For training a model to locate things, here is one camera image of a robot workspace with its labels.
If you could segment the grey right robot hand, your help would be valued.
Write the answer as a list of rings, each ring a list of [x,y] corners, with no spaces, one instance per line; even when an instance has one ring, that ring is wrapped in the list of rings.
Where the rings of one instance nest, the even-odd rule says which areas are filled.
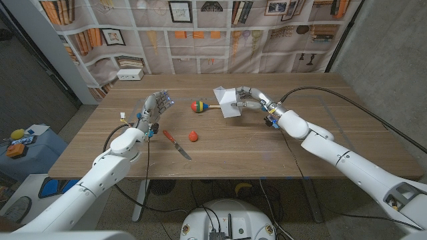
[[[271,97],[261,92],[259,89],[241,86],[236,89],[236,93],[239,96],[239,100],[236,103],[232,103],[233,107],[249,107],[254,109],[264,108],[269,114],[281,117],[286,111],[278,102],[275,102]]]

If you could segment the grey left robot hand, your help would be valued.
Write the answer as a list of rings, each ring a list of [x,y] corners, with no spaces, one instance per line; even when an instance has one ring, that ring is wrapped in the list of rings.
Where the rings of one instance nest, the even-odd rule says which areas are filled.
[[[134,128],[148,132],[149,127],[157,123],[162,113],[169,109],[174,104],[170,98],[168,90],[157,91],[149,95],[141,109],[141,117],[133,125]]]

